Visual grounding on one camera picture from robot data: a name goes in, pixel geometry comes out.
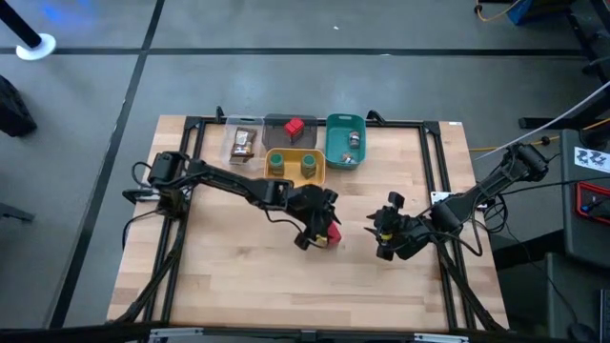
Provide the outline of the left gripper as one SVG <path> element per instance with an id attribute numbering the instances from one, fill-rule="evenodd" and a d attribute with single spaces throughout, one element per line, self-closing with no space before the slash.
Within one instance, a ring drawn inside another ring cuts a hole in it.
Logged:
<path id="1" fill-rule="evenodd" d="M 301 250 L 330 246 L 329 228 L 342 225 L 335 214 L 337 199 L 336 192 L 312 184 L 288 190 L 286 213 L 305 225 L 294 241 Z"/>

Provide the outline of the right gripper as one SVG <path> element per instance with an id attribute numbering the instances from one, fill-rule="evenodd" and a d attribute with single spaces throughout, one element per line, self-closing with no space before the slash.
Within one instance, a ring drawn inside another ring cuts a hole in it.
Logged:
<path id="1" fill-rule="evenodd" d="M 365 231 L 376 237 L 376 256 L 392 261 L 395 256 L 407 260 L 420 252 L 429 242 L 430 230 L 421 216 L 401 214 L 405 198 L 398 192 L 389 192 L 388 205 L 367 215 L 374 227 Z"/>

